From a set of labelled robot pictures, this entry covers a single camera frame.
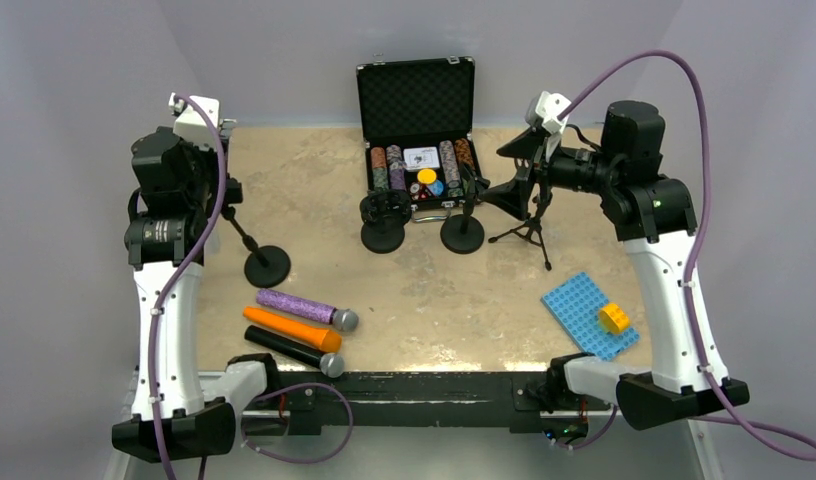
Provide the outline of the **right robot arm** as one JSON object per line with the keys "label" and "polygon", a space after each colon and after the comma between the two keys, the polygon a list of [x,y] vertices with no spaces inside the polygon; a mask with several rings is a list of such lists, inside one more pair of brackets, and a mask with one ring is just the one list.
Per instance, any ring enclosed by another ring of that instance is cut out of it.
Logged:
{"label": "right robot arm", "polygon": [[531,102],[526,130],[498,149],[517,162],[516,175],[481,198],[527,222],[532,190],[541,208],[556,188],[598,196],[636,274],[652,365],[627,367],[588,352],[557,357],[540,398],[556,410],[593,397],[616,406],[637,430],[748,403],[749,387],[722,361],[694,286],[691,253],[701,230],[686,185],[660,171],[663,117],[645,102],[614,102],[598,145],[575,149],[561,143],[568,104],[546,92]]}

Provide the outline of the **orange microphone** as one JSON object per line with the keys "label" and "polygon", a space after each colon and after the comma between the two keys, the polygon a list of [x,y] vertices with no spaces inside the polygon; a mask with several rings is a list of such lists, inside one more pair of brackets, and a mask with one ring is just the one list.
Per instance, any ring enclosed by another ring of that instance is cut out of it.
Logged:
{"label": "orange microphone", "polygon": [[337,353],[342,346],[342,336],[329,328],[310,326],[256,307],[245,307],[242,315],[256,325],[305,343],[321,352]]}

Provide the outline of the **black silver-mesh microphone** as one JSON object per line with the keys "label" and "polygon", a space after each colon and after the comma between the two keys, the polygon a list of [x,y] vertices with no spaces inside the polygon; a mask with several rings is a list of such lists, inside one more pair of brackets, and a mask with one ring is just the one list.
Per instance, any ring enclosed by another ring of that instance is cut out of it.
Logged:
{"label": "black silver-mesh microphone", "polygon": [[329,378],[338,378],[345,371],[345,361],[339,353],[322,352],[263,328],[248,327],[244,339],[314,367]]}

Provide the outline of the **black tripod stand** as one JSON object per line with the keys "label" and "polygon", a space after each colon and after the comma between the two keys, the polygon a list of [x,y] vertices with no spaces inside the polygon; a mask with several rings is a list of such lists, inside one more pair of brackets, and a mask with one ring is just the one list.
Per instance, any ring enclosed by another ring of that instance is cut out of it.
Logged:
{"label": "black tripod stand", "polygon": [[537,209],[534,214],[528,214],[527,218],[517,227],[514,227],[499,235],[490,237],[488,239],[488,242],[490,244],[493,244],[502,238],[505,238],[509,235],[514,235],[528,244],[539,247],[541,249],[544,259],[544,268],[547,271],[551,271],[552,264],[549,260],[549,256],[546,250],[546,242],[543,237],[543,226],[541,223],[541,219],[543,215],[546,213],[548,207],[550,206],[552,198],[553,194],[550,190],[547,190],[546,192],[541,191],[537,196],[533,198],[533,202],[537,206]]}

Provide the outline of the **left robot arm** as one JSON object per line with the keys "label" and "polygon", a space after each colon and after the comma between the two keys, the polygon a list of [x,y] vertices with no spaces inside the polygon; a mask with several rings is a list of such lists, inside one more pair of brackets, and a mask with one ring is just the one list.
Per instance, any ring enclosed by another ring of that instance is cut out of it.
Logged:
{"label": "left robot arm", "polygon": [[127,418],[111,430],[115,449],[150,463],[228,453],[250,401],[268,409],[282,382],[268,354],[232,358],[212,386],[197,368],[197,297],[218,188],[222,207],[243,201],[240,182],[218,176],[217,150],[159,127],[131,146],[139,186],[124,235],[140,306],[138,384]]}

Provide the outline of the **purple glitter microphone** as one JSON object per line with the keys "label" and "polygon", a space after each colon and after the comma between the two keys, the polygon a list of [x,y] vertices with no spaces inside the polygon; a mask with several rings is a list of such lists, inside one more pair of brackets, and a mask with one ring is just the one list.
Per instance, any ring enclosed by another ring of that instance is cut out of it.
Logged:
{"label": "purple glitter microphone", "polygon": [[256,293],[255,301],[261,306],[331,325],[342,332],[352,332],[360,323],[359,316],[351,309],[341,309],[272,289],[260,289]]}

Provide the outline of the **black shock-mount microphone stand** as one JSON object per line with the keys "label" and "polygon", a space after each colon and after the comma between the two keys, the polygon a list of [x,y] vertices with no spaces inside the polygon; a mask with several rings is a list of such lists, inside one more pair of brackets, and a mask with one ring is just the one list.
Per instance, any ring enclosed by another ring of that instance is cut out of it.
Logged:
{"label": "black shock-mount microphone stand", "polygon": [[397,250],[405,239],[405,225],[411,219],[411,197],[404,190],[373,191],[359,205],[363,246],[377,254]]}

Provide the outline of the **black clip microphone stand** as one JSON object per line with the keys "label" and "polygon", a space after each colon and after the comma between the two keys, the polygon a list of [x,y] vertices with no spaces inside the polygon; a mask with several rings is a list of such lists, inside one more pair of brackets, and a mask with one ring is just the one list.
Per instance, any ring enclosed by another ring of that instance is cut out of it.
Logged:
{"label": "black clip microphone stand", "polygon": [[459,171],[465,184],[462,212],[444,221],[440,238],[449,251],[465,255],[477,251],[485,239],[485,230],[481,222],[474,217],[474,210],[481,194],[489,186],[489,181],[477,174],[468,164],[461,164]]}

